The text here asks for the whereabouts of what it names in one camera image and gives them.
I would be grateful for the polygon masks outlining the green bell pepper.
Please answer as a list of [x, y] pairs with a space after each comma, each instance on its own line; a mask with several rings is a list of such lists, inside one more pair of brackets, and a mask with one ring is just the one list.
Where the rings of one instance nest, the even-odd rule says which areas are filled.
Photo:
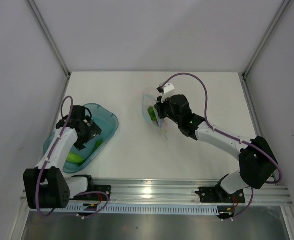
[[150, 106], [150, 107], [147, 109], [147, 112], [148, 112], [148, 115], [149, 115], [150, 119], [151, 119], [153, 122], [156, 122], [156, 121], [157, 121], [157, 117], [156, 117], [156, 114], [155, 114], [154, 108], [153, 108], [152, 106]]

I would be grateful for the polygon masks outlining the green cucumber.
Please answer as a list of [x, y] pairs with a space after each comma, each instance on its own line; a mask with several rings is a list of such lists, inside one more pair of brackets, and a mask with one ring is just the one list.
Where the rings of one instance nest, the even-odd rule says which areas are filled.
[[80, 155], [70, 152], [68, 153], [66, 161], [72, 164], [80, 165], [84, 162], [84, 159]]

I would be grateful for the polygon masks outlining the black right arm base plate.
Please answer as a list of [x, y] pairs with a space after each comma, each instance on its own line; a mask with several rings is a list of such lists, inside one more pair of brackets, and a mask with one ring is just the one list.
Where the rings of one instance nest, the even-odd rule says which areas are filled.
[[202, 186], [195, 191], [195, 194], [199, 196], [201, 203], [245, 203], [243, 190], [238, 190], [233, 194], [228, 194], [224, 190], [217, 187]]

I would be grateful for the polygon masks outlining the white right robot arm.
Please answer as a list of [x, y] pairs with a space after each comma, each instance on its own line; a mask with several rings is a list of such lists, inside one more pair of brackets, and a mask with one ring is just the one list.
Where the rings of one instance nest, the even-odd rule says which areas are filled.
[[184, 136], [210, 144], [238, 160], [239, 170], [217, 183], [215, 196], [219, 201], [228, 201], [244, 188], [262, 188], [276, 171], [277, 161], [266, 139], [241, 138], [210, 126], [204, 117], [192, 112], [184, 95], [177, 94], [166, 100], [159, 96], [154, 108], [160, 119], [177, 124]]

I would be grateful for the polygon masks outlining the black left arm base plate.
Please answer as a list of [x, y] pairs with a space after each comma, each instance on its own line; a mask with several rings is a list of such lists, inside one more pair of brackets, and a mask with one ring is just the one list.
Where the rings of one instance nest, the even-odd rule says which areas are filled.
[[91, 194], [85, 194], [85, 195], [77, 195], [72, 198], [72, 200], [75, 201], [105, 201], [106, 195], [110, 197], [111, 193], [111, 186], [110, 185], [94, 185], [93, 187], [90, 187], [86, 193], [89, 192], [96, 192]]

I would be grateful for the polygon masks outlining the clear zip top bag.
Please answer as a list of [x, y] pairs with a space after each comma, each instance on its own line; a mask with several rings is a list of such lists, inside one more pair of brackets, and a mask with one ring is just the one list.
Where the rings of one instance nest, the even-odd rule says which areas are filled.
[[142, 116], [145, 122], [156, 129], [163, 137], [168, 140], [167, 136], [167, 120], [160, 119], [155, 109], [158, 91], [155, 88], [147, 87], [142, 92]]

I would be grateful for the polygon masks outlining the green chili pepper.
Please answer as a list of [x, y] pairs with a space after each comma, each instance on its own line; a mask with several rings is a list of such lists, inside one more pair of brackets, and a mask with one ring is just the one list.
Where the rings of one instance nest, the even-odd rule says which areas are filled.
[[103, 143], [103, 140], [102, 140], [102, 139], [97, 140], [97, 141], [95, 142], [94, 147], [92, 148], [91, 153], [94, 153], [94, 152], [99, 148], [99, 146], [100, 146], [102, 143]]

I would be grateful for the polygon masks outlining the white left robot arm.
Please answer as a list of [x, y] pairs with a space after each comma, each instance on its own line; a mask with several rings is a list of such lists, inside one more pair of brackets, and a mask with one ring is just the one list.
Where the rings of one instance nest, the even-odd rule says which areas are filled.
[[71, 148], [83, 150], [87, 142], [101, 133], [91, 117], [88, 108], [72, 106], [69, 114], [56, 124], [54, 138], [43, 158], [34, 168], [24, 171], [23, 183], [30, 209], [38, 212], [42, 209], [61, 209], [76, 195], [84, 200], [90, 200], [95, 195], [95, 187], [89, 184], [87, 176], [66, 180], [62, 175]]

